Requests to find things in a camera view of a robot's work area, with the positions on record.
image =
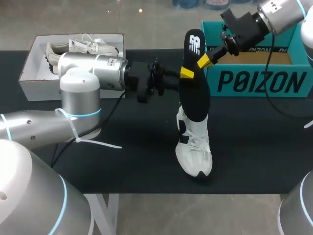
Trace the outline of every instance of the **shoe box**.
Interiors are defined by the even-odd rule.
[[[126,57],[124,34],[89,34],[92,38],[101,38],[108,45],[118,49],[119,57]],[[60,79],[49,70],[45,58],[47,43],[66,43],[69,39],[80,39],[81,34],[61,34],[37,36],[28,53],[24,68],[20,74],[19,84],[28,101],[61,100]],[[101,90],[101,98],[118,98],[121,91]]]

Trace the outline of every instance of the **floor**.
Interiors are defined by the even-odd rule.
[[[256,8],[231,9],[241,16]],[[182,48],[187,30],[220,14],[174,8],[172,0],[0,0],[0,50],[29,50],[43,34],[116,32],[125,34],[126,49]]]
[[[231,5],[240,16],[252,4]],[[0,50],[29,50],[37,35],[125,33],[125,49],[182,48],[187,30],[221,20],[171,0],[0,0]],[[123,194],[118,235],[278,235],[278,194]]]

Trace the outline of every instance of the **black table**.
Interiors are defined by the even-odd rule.
[[[128,60],[153,61],[179,69],[182,50],[128,50]],[[0,52],[0,112],[53,110],[59,101],[28,102],[18,78],[26,51]],[[276,98],[282,109],[312,114],[310,98]],[[101,100],[105,117],[116,99]],[[213,154],[210,178],[197,182],[180,167],[176,114],[178,94],[154,95],[149,104],[129,94],[96,138],[123,149],[73,144],[55,170],[82,193],[288,193],[313,168],[313,127],[274,111],[265,98],[214,97],[209,114]],[[34,150],[49,163],[54,146]]]

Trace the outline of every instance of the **cable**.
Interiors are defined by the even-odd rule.
[[[50,166],[51,166],[51,167],[52,167],[52,165],[53,165],[54,157],[55,157],[55,155],[56,155],[56,153],[57,153],[58,147],[59,147],[59,144],[58,144],[58,143],[55,144],[55,147],[54,147],[54,150],[53,150],[53,154],[52,154],[51,163],[50,163]]]
[[[269,61],[270,61],[270,58],[272,56],[272,53],[273,53],[273,49],[274,49],[274,43],[275,43],[275,36],[274,34],[272,35],[272,45],[270,47],[270,52],[269,52],[269,55],[268,55],[268,61],[266,63],[266,66],[265,66],[265,71],[264,71],[264,88],[265,88],[265,94],[266,94],[266,98],[268,99],[269,103],[271,104],[271,106],[277,111],[279,112],[280,114],[288,117],[288,118],[292,118],[292,119],[313,119],[313,115],[310,115],[310,116],[298,116],[298,115],[293,115],[293,114],[289,114],[289,113],[286,113],[285,111],[282,111],[280,108],[278,108],[272,101],[272,99],[270,98],[270,96],[268,95],[268,91],[267,91],[267,88],[266,88],[266,74],[267,74],[267,71],[268,71],[268,65],[269,65]]]
[[[98,125],[96,125],[94,128],[92,128],[91,130],[85,131],[84,133],[80,134],[79,137],[83,137],[85,135],[90,134],[91,132],[97,130],[100,127],[104,127],[107,122],[109,121],[109,119],[111,118],[111,116],[113,115],[113,113],[115,112],[119,102],[121,101],[121,99],[123,98],[123,96],[125,95],[127,90],[125,90],[121,96],[118,98],[118,100],[116,101],[114,107],[112,108],[111,112],[109,113],[109,115],[106,117],[106,119],[99,123]],[[66,145],[60,150],[59,154],[56,156],[55,160],[53,161],[53,163],[51,164],[51,168],[53,168],[55,166],[55,164],[57,163],[57,161],[59,160],[59,158],[61,157],[61,155],[64,153],[64,151],[75,141],[75,138],[71,139],[69,142],[66,143]]]

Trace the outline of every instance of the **table leg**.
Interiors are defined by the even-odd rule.
[[[102,235],[116,235],[116,219],[112,223],[112,216],[107,208],[102,194],[84,194],[87,198],[94,220]]]
[[[115,230],[116,230],[116,225],[117,225],[118,202],[119,202],[118,193],[109,194],[108,211],[110,213],[111,220],[112,220]]]

